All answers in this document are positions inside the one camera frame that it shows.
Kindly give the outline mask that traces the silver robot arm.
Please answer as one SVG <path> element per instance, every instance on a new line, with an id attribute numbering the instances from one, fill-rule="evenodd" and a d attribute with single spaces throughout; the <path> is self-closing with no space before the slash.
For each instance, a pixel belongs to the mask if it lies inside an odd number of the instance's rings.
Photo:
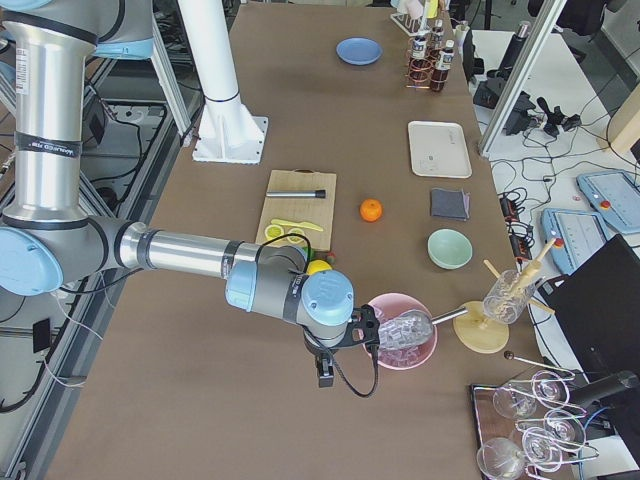
<path id="1" fill-rule="evenodd" d="M 347 277 L 309 274 L 296 247 L 259 246 L 92 216 L 79 204 L 85 61 L 148 58 L 148 1 L 5 1 L 16 43 L 15 190 L 1 216 L 2 287 L 48 293 L 110 269 L 166 269 L 222 278 L 230 304 L 301 327 L 318 355 L 379 347 L 370 306 Z"/>

